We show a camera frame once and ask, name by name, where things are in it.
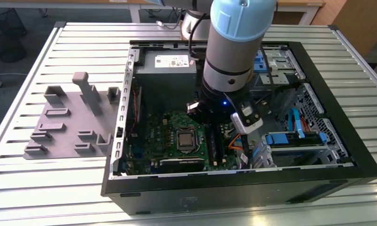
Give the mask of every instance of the aluminum workbench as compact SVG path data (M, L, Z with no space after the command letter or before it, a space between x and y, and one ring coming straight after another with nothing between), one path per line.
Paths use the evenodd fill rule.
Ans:
M46 86L77 91L86 71L97 90L122 85L129 40L178 40L156 24L68 23L54 28L0 126L0 225L113 222L140 225L377 225L377 180L313 203L128 216L100 196L105 158L25 160ZM377 75L340 32L273 25L265 40L301 41L377 162Z

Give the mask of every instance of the wooden desk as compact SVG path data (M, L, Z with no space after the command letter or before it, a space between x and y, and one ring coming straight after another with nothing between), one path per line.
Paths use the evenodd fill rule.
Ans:
M277 0L278 12L302 12L300 25L309 25L324 0ZM132 14L132 22L140 22L138 10L170 9L144 0L0 0L2 8L125 8Z

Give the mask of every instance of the label on power supply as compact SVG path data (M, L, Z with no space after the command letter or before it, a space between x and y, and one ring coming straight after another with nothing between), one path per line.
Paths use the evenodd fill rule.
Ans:
M189 67L188 55L157 55L156 67Z

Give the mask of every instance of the motherboard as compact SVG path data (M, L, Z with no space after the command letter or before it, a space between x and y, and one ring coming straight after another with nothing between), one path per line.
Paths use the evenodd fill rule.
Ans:
M130 169L133 168L133 172L129 172L132 175L170 173L178 171L178 165L188 162L196 171L237 169L236 153L226 150L221 161L214 159L206 146L206 128L185 113L149 113L145 122L144 148L132 146L132 158L128 162ZM230 127L230 124L218 125L218 141L224 149L228 149L229 143L225 138L232 137L226 135Z

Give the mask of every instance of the black cable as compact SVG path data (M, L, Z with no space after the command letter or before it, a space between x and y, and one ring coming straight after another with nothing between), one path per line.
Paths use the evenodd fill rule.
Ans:
M194 31L196 31L196 28L198 27L198 24L201 23L205 16L206 16L206 13L204 13L202 16L200 17L200 19L197 20L197 22L193 26L193 29L190 30L190 33L189 33L188 51L189 51L189 55L190 55L192 58L197 58L197 54L193 52L193 49L192 49L192 41L193 41Z
M266 73L268 73L268 77L269 77L269 83L270 83L270 89L272 89L272 97L270 97L270 105L273 103L273 100L276 98L276 86L274 86L274 81L272 79L272 74L270 74L270 68L269 68L269 62L268 62L268 58L266 58L266 54L264 51L264 47L262 45L260 45L260 50L261 50L261 54L262 54L262 58L264 58L264 62L265 62L265 67L266 67Z
M174 30L180 24L180 17L181 17L181 13L182 13L182 10L180 10L180 13L178 13L178 16L177 16L177 21L176 21L176 24L173 27L169 27L166 24L162 25L164 28L169 29L169 30Z
M169 16L168 16L168 18L169 18L169 23L172 22L173 14L176 15L176 10L177 10L177 8L172 7L172 9L173 9L173 10L172 10Z

